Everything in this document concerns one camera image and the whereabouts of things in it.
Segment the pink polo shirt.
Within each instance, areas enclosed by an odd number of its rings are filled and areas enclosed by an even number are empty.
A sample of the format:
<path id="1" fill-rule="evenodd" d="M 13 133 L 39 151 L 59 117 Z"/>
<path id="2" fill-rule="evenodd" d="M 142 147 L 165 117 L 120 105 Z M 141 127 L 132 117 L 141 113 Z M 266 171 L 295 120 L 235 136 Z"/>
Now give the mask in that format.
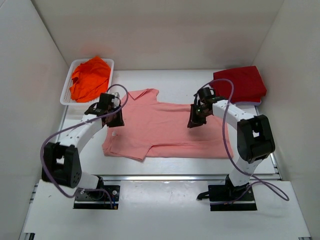
<path id="1" fill-rule="evenodd" d="M 123 97 L 124 125 L 110 127 L 102 150 L 105 156 L 145 158 L 226 159 L 232 156 L 228 138 L 223 139 L 222 119 L 210 115 L 206 124 L 188 128 L 188 104 L 159 102 L 154 88 L 130 91 Z"/>

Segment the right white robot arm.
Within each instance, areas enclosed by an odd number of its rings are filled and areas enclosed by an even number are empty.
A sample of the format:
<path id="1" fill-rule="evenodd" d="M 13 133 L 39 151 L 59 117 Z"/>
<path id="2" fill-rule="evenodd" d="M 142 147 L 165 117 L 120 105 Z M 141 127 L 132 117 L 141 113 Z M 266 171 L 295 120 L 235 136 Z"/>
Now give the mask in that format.
<path id="1" fill-rule="evenodd" d="M 204 87 L 194 95 L 187 127 L 205 125 L 210 115 L 221 118 L 223 127 L 229 124 L 237 133 L 238 159 L 233 162 L 234 170 L 227 175 L 224 187 L 226 198 L 236 200 L 248 187 L 257 166 L 275 150 L 270 123 L 265 115 L 248 113 Z"/>

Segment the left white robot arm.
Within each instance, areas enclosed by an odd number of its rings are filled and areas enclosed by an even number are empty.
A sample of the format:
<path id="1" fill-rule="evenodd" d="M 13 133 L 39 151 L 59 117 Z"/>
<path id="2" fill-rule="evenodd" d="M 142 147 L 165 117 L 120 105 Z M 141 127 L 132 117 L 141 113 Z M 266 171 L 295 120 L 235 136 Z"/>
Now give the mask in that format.
<path id="1" fill-rule="evenodd" d="M 99 101 L 84 112 L 78 124 L 58 142 L 45 144 L 43 163 L 47 170 L 42 170 L 41 178 L 49 183 L 54 180 L 58 186 L 81 189 L 93 199 L 99 199 L 105 192 L 103 179 L 83 172 L 80 153 L 89 140 L 104 127 L 125 125 L 119 93 L 102 93 Z"/>

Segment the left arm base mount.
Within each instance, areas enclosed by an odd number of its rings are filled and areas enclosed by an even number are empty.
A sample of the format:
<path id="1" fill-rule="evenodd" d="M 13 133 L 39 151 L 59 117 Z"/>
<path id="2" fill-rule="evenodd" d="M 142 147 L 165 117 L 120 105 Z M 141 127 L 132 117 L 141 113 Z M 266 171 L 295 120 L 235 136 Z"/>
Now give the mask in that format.
<path id="1" fill-rule="evenodd" d="M 115 183 L 100 180 L 98 187 L 104 191 L 87 191 L 78 189 L 73 208 L 78 210 L 118 210 L 121 193 L 119 181 Z"/>

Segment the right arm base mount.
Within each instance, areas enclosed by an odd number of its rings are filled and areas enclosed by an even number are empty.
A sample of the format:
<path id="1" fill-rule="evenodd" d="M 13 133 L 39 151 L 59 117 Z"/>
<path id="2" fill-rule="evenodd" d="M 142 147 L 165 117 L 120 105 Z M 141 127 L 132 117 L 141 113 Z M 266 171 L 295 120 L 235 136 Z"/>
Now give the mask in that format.
<path id="1" fill-rule="evenodd" d="M 257 211 L 252 186 L 247 183 L 233 187 L 230 181 L 225 184 L 209 184 L 208 190 L 196 197 L 197 201 L 209 199 L 211 212 Z"/>

